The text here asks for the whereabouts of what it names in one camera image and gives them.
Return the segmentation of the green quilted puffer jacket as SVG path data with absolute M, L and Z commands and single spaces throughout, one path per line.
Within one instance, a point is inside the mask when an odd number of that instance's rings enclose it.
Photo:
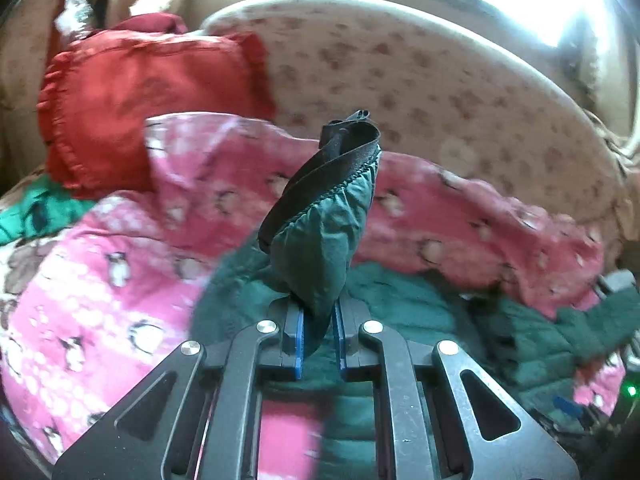
M 338 377 L 330 310 L 341 292 L 405 338 L 452 339 L 524 408 L 552 414 L 579 367 L 631 340 L 639 294 L 605 298 L 597 229 L 552 216 L 489 184 L 382 154 L 378 129 L 352 116 L 322 130 L 317 154 L 285 185 L 259 231 L 217 266 L 191 326 L 216 342 L 295 295 L 310 315 L 303 379 L 279 398 L 328 402 L 321 479 L 369 479 L 373 398 Z

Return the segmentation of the pink penguin fleece blanket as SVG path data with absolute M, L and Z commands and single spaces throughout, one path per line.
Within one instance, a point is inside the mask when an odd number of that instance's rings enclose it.
M 256 230 L 314 142 L 224 114 L 164 116 L 145 141 L 151 192 L 107 196 L 37 259 L 22 245 L 8 261 L 4 391 L 49 462 L 186 336 L 227 336 L 283 292 Z M 595 228 L 386 153 L 347 287 L 411 340 L 459 341 L 573 430 L 554 399 L 612 411 L 615 388 L 577 370 L 639 325 L 634 288 L 594 293 L 602 258 Z

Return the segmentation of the bright green garment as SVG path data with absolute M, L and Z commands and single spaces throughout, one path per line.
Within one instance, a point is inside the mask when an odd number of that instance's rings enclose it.
M 24 188 L 16 204 L 1 211 L 1 245 L 60 232 L 80 220 L 94 200 L 73 198 L 47 174 Z

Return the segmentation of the floral cream bed headboard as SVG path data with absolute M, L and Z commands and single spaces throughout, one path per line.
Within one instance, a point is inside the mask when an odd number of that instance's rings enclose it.
M 634 193 L 587 113 L 517 56 L 383 0 L 244 0 L 202 31 L 254 32 L 268 52 L 277 124 L 318 136 L 367 110 L 383 148 L 431 159 L 605 238 L 634 236 Z

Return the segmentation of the red ruffled pillow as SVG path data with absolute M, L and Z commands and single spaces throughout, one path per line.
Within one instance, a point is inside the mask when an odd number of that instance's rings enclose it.
M 190 36 L 168 13 L 72 42 L 50 61 L 38 96 L 49 177 L 77 198 L 149 191 L 146 120 L 213 112 L 271 122 L 267 58 L 254 32 Z

